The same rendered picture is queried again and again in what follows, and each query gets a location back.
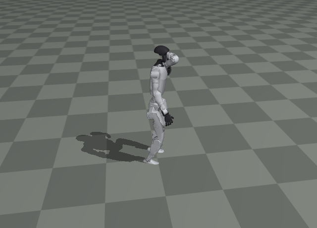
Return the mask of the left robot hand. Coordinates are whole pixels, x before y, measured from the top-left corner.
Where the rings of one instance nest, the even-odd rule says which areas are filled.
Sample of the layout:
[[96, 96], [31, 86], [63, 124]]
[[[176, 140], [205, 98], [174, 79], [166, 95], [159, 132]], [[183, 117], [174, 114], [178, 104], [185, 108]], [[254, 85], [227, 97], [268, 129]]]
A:
[[170, 75], [170, 73], [171, 73], [171, 66], [167, 68], [167, 75]]

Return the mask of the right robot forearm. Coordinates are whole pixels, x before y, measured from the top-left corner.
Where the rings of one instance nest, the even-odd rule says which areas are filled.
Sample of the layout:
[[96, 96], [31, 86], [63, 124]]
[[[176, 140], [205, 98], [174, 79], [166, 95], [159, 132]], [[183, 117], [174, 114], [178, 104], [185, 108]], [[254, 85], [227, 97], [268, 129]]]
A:
[[166, 115], [168, 113], [166, 106], [164, 105], [163, 99], [161, 97], [161, 93], [160, 92], [156, 92], [155, 93], [155, 100], [156, 103], [159, 106], [159, 109], [164, 113], [164, 115]]

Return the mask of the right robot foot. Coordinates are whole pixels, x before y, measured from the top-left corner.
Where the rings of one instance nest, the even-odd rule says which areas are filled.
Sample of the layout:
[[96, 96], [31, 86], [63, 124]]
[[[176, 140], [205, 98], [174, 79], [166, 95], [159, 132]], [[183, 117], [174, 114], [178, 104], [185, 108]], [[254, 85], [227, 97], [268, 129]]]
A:
[[149, 163], [149, 164], [154, 164], [154, 165], [157, 165], [157, 164], [159, 164], [159, 162], [156, 162], [156, 161], [154, 161], [154, 160], [150, 160], [150, 162], [147, 162], [146, 161], [147, 159], [143, 159], [143, 162], [145, 162], [145, 163]]

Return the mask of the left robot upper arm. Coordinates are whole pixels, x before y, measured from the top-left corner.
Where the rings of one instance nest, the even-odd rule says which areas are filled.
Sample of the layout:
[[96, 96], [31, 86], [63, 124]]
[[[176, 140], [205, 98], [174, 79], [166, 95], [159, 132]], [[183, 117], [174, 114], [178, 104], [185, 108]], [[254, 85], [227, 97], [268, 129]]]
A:
[[167, 68], [168, 68], [168, 67], [170, 67], [170, 66], [172, 66], [172, 65], [177, 64], [178, 61], [179, 61], [179, 58], [178, 58], [177, 55], [175, 55], [175, 56], [171, 56], [169, 60], [167, 60], [166, 62], [163, 62], [163, 63], [164, 63], [164, 64], [167, 66]]

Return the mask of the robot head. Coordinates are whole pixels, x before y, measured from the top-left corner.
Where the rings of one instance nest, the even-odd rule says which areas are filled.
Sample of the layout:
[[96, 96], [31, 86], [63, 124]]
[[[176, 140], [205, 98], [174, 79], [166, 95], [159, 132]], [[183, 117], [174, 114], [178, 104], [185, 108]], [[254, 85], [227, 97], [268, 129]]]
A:
[[169, 51], [169, 49], [167, 47], [165, 47], [165, 46], [157, 46], [154, 49], [154, 53], [157, 53], [160, 56], [162, 56], [162, 59], [158, 59], [154, 66], [158, 66], [158, 64], [161, 64], [161, 67], [164, 67], [162, 62], [166, 62], [166, 57], [167, 57], [167, 52], [168, 51]]

